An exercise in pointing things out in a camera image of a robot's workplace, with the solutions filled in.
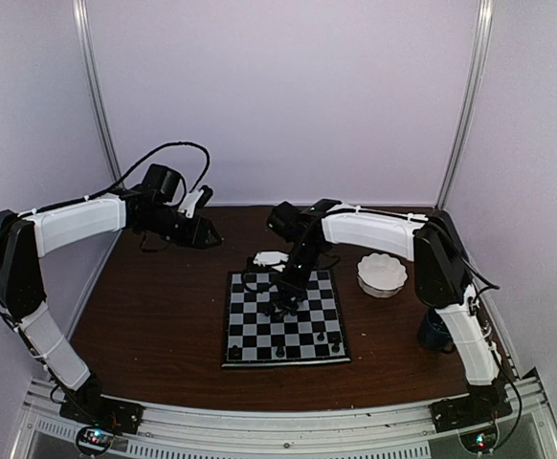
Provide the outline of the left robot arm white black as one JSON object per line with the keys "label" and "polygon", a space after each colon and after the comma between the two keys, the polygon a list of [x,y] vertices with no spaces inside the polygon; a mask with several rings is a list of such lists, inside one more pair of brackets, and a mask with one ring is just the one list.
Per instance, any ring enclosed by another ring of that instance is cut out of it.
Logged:
{"label": "left robot arm white black", "polygon": [[0,317],[23,340],[33,358],[62,389],[74,411],[90,425],[110,414],[98,377],[56,324],[47,303],[40,259],[104,233],[153,233],[169,244],[210,249],[222,239],[200,214],[213,195],[196,181],[186,186],[176,170],[152,164],[143,180],[123,178],[74,200],[24,212],[0,211]]}

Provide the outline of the black grey chessboard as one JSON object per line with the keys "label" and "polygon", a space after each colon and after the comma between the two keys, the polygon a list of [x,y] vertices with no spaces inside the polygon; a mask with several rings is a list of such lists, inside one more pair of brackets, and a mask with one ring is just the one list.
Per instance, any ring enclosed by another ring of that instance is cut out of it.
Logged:
{"label": "black grey chessboard", "polygon": [[[258,369],[351,362],[333,272],[314,271],[298,314],[279,320],[261,312],[270,297],[278,295],[275,286],[266,292],[262,290],[275,276],[274,273],[228,274],[221,367]],[[325,332],[324,342],[317,342],[320,332]],[[330,338],[334,334],[340,334],[342,338],[344,354],[340,357],[331,352],[333,343]],[[276,357],[280,343],[285,349],[282,359]],[[242,349],[240,361],[229,360],[229,349],[233,345]]]}

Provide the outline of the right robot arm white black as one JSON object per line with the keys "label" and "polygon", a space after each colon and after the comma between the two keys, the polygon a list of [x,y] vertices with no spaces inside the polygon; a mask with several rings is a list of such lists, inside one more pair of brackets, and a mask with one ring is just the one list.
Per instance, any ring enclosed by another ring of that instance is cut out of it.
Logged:
{"label": "right robot arm white black", "polygon": [[499,407],[505,386],[501,357],[476,312],[474,281],[481,275],[470,264],[446,211],[404,214],[322,199],[306,209],[282,202],[273,207],[266,224],[292,246],[279,262],[277,278],[278,292],[288,303],[303,299],[319,256],[334,245],[386,252],[412,262],[416,296],[438,313],[462,360],[468,387],[463,414],[479,423]]}

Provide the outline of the black chess king piece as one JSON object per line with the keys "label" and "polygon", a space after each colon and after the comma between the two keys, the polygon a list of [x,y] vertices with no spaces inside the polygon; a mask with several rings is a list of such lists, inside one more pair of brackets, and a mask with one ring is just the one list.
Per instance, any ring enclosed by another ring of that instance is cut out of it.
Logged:
{"label": "black chess king piece", "polygon": [[284,356],[285,356],[284,345],[282,343],[280,343],[277,346],[277,349],[276,349],[276,357],[279,358],[279,359],[282,359]]}

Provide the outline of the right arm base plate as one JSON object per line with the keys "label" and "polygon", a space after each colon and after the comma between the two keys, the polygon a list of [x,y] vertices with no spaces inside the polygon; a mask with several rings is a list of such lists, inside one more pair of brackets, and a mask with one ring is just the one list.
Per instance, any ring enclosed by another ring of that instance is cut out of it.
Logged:
{"label": "right arm base plate", "polygon": [[491,423],[513,412],[507,400],[489,401],[472,394],[432,403],[430,410],[437,433]]}

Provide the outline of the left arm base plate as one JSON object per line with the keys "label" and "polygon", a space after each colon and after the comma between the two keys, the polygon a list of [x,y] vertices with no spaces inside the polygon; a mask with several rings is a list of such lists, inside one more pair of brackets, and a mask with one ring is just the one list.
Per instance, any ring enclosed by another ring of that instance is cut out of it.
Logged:
{"label": "left arm base plate", "polygon": [[144,407],[141,404],[106,397],[100,398],[100,408],[95,414],[85,414],[71,401],[66,401],[59,409],[59,415],[62,418],[81,424],[99,426],[117,434],[136,434],[143,414]]}

